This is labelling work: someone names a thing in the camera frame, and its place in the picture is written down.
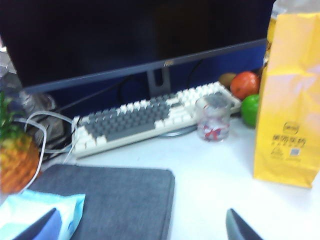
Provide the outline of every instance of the monitor screen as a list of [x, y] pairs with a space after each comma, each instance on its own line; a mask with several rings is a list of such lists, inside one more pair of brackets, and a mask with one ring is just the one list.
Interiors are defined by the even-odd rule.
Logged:
[[1, 0], [0, 35], [27, 87], [263, 39], [273, 3]]

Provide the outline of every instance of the glass cup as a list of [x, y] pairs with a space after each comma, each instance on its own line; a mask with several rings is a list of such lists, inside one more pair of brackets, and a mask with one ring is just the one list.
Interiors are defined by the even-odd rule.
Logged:
[[195, 102], [197, 132], [206, 141], [222, 141], [229, 135], [231, 102], [220, 94], [203, 96]]

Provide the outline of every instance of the blue partition wall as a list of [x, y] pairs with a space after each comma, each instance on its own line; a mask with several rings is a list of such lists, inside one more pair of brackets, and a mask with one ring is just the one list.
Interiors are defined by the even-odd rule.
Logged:
[[[215, 82], [221, 74], [227, 72], [240, 73], [260, 68], [263, 63], [264, 53], [265, 46], [261, 45], [206, 58], [192, 74], [190, 86], [195, 87]], [[188, 62], [169, 68], [172, 92], [183, 90], [187, 87], [188, 75], [197, 62]], [[161, 77], [160, 71], [156, 71], [156, 77]], [[55, 90], [49, 92], [49, 94], [55, 98], [59, 106], [64, 106], [118, 83], [121, 80], [122, 78], [108, 79], [106, 81]], [[83, 116], [91, 112], [118, 107], [121, 104], [148, 99], [149, 97], [147, 74], [138, 73], [119, 87], [66, 109], [63, 114], [71, 118], [76, 115]]]

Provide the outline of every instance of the desk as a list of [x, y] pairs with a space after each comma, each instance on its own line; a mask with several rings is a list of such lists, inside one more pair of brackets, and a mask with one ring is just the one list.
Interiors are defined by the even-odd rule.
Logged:
[[152, 138], [69, 163], [170, 169], [175, 175], [171, 240], [226, 240], [234, 208], [266, 240], [320, 239], [320, 177], [313, 189], [253, 179], [255, 131], [231, 120], [223, 142], [196, 132]]

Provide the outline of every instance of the paper bag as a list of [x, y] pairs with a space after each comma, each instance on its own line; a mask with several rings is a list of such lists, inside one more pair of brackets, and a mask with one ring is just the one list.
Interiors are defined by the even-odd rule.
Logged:
[[320, 13], [280, 14], [270, 26], [254, 177], [311, 188], [320, 169]]

